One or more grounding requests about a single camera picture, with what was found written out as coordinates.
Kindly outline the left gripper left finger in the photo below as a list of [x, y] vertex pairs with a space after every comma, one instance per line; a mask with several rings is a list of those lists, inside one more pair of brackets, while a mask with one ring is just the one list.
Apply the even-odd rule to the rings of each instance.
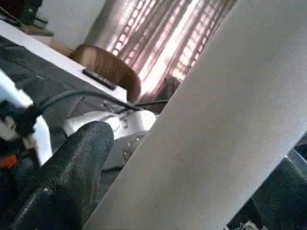
[[83, 125], [28, 180], [7, 211], [9, 230], [80, 230], [92, 213], [103, 165], [112, 149], [111, 126]]

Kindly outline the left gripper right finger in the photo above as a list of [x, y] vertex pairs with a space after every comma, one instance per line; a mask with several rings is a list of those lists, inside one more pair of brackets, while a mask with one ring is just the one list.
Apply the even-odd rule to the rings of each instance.
[[252, 196], [269, 230], [307, 228], [307, 162], [286, 157]]

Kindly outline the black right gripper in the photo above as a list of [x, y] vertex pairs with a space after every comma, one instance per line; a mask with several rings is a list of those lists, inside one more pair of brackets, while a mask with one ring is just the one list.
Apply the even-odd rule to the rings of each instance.
[[1, 192], [17, 192], [23, 180], [42, 166], [34, 138], [40, 115], [36, 104], [24, 107], [9, 101], [0, 102]]

